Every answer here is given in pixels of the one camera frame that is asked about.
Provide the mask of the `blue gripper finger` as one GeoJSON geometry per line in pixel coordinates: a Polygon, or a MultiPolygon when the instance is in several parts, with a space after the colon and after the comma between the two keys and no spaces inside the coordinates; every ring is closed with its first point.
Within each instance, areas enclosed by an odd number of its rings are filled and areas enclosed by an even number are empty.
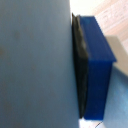
{"type": "Polygon", "coordinates": [[[79,117],[102,120],[116,58],[94,16],[72,16],[79,117]]]}

